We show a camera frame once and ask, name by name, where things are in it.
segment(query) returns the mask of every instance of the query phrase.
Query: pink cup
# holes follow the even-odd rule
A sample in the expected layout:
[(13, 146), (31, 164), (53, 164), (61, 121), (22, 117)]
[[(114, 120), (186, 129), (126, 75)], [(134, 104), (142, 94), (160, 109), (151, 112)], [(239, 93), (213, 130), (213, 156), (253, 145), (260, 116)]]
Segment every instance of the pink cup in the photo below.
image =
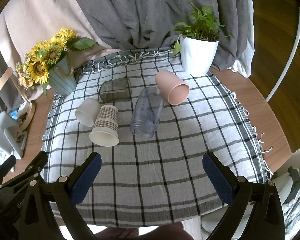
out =
[(158, 88), (171, 105), (179, 105), (190, 93), (189, 85), (168, 70), (160, 70), (155, 76)]

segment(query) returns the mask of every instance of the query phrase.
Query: pink cup opening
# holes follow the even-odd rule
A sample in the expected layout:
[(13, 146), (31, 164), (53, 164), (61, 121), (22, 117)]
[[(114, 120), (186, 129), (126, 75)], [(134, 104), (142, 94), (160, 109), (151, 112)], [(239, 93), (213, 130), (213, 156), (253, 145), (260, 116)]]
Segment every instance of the pink cup opening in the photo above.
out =
[(168, 95), (168, 102), (171, 105), (179, 105), (186, 100), (190, 93), (190, 87), (186, 84), (177, 85)]

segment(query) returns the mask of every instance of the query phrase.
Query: screw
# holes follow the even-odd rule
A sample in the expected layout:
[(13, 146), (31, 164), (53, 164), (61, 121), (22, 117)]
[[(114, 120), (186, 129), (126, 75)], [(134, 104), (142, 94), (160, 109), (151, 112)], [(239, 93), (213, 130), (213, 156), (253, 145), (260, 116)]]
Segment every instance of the screw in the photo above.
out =
[(238, 176), (237, 177), (237, 180), (239, 181), (239, 182), (245, 182), (246, 181), (246, 178), (244, 177), (244, 176)]
[(67, 180), (67, 177), (61, 176), (58, 180), (59, 180), (59, 182), (65, 182)]
[(32, 180), (32, 181), (30, 182), (30, 186), (34, 186), (35, 184), (37, 184), (37, 181), (36, 181), (36, 180)]
[(274, 182), (272, 180), (268, 180), (268, 184), (273, 187), (274, 186)]

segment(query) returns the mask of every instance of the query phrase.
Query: plaid tablecloth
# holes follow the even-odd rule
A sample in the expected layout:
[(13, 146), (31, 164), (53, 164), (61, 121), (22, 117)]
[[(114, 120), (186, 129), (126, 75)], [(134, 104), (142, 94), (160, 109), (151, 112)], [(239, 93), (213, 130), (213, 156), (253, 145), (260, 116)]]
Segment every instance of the plaid tablecloth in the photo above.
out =
[[(48, 116), (42, 150), (49, 155), (43, 171), (52, 182), (69, 175), (96, 151), (102, 168), (84, 202), (77, 209), (87, 223), (142, 227), (186, 220), (222, 206), (202, 168), (208, 150), (236, 175), (264, 183), (264, 165), (256, 131), (235, 94), (208, 72), (193, 78), (181, 66), (180, 55), (169, 48), (123, 51), (88, 62), (78, 73), (76, 90), (56, 96)], [(178, 106), (167, 102), (158, 131), (149, 141), (130, 133), (130, 119), (138, 95), (156, 86), (154, 77), (167, 69), (186, 81), (191, 92)], [(80, 124), (74, 111), (86, 98), (100, 103), (98, 89), (104, 81), (128, 76), (132, 85), (129, 102), (116, 102), (119, 144), (100, 147), (89, 140), (91, 128)], [(58, 215), (55, 205), (53, 211)]]

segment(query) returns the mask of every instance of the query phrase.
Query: gray curtain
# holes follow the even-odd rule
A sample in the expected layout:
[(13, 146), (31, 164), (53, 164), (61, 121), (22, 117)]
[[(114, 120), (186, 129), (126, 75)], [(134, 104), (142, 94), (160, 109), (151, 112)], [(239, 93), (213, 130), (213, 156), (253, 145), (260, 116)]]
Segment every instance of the gray curtain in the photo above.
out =
[[(7, 68), (8, 66), (0, 52), (0, 78), (7, 70)], [(0, 91), (0, 112), (10, 112), (12, 110), (15, 110), (20, 106), (21, 103), (24, 102), (20, 94), (18, 93), (18, 90), (11, 81), (11, 78), (8, 79), (8, 81)]]
[[(231, 67), (247, 46), (247, 0), (191, 0), (197, 7), (212, 5), (226, 27), (220, 36), (213, 65)], [(189, 0), (77, 0), (97, 35), (112, 48), (164, 47), (178, 37), (170, 32), (177, 21), (188, 21), (193, 11)]]

